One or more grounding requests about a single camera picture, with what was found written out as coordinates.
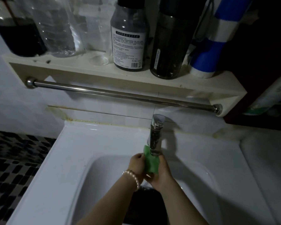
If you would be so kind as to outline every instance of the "bottle label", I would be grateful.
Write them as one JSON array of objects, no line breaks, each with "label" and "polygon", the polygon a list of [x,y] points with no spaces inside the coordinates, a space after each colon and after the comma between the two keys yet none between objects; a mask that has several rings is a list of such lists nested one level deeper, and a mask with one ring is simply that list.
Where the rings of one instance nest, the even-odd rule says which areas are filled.
[{"label": "bottle label", "polygon": [[126,32],[111,27],[113,62],[127,69],[143,67],[146,33]]},{"label": "bottle label", "polygon": [[155,63],[154,63],[154,69],[156,69],[156,70],[157,70],[157,65],[158,65],[158,61],[159,61],[159,55],[160,55],[160,49],[157,49]]}]

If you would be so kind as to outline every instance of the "metal rod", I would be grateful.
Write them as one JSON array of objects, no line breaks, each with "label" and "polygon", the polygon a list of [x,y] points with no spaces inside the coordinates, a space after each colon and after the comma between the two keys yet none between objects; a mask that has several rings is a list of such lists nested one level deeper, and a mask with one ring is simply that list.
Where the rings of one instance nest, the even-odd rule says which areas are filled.
[{"label": "metal rod", "polygon": [[91,88],[91,87],[82,87],[77,85],[69,85],[69,84],[60,84],[60,83],[53,83],[49,81],[38,80],[34,77],[29,77],[26,79],[26,86],[28,88],[50,88],[50,89],[57,89],[63,91],[72,91],[72,92],[81,92],[81,93],[88,93],[93,95],[104,95],[114,98],[121,98],[121,99],[130,99],[130,100],[137,100],[142,102],[160,104],[165,106],[176,106],[176,107],[186,107],[191,109],[198,109],[198,110],[205,110],[217,115],[221,114],[222,112],[222,105],[215,104],[215,105],[205,105],[200,103],[194,102],[185,102],[179,100],[172,100],[172,99],[164,99],[159,97],[153,96],[146,96],[146,95],[137,95],[132,93],[125,93],[119,91],[111,91],[111,90],[104,90],[98,88]]}]

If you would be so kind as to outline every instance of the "barcode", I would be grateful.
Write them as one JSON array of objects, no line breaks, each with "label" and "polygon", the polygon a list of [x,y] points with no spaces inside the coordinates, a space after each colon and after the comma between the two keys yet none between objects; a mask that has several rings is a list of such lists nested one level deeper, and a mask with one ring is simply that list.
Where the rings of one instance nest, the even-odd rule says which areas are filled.
[{"label": "barcode", "polygon": [[137,68],[138,67],[138,63],[131,63],[131,68]]}]

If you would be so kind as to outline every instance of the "black and white mosaic tile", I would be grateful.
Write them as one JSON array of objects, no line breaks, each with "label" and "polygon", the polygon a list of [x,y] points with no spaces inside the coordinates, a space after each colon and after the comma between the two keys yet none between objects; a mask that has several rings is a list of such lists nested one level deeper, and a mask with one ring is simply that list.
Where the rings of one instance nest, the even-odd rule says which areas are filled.
[{"label": "black and white mosaic tile", "polygon": [[42,163],[55,140],[0,131],[0,158]]},{"label": "black and white mosaic tile", "polygon": [[40,164],[0,158],[0,225],[5,225]]}]

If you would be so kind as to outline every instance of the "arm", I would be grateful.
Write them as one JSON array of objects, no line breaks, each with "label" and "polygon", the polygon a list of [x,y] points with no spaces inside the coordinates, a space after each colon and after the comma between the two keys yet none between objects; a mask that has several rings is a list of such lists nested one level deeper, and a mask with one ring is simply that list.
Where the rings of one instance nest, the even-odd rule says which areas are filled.
[{"label": "arm", "polygon": [[171,225],[208,225],[172,177],[163,155],[159,156],[158,175],[146,180],[161,193]]},{"label": "arm", "polygon": [[[128,170],[134,172],[140,184],[143,181],[144,160],[144,155],[134,155],[128,166]],[[136,187],[134,178],[129,174],[123,174],[76,225],[121,225]]]}]

